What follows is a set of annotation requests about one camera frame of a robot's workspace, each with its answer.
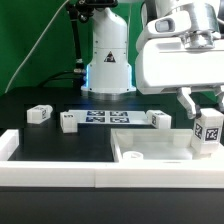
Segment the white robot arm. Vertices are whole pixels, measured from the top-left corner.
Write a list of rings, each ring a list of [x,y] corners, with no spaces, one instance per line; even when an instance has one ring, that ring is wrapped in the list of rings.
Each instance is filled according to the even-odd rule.
[[[202,110],[193,92],[212,91],[224,113],[224,0],[143,0],[135,65],[127,62],[127,24],[108,2],[93,2],[93,58],[83,89],[95,97],[129,91],[175,93],[190,119]]]

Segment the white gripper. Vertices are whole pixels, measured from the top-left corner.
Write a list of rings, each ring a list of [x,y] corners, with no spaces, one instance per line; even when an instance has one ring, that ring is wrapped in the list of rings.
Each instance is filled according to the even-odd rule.
[[[190,31],[187,13],[174,13],[149,22],[140,33],[135,61],[137,89],[143,94],[172,93],[189,119],[201,117],[191,91],[215,89],[224,114],[224,39],[217,32]]]

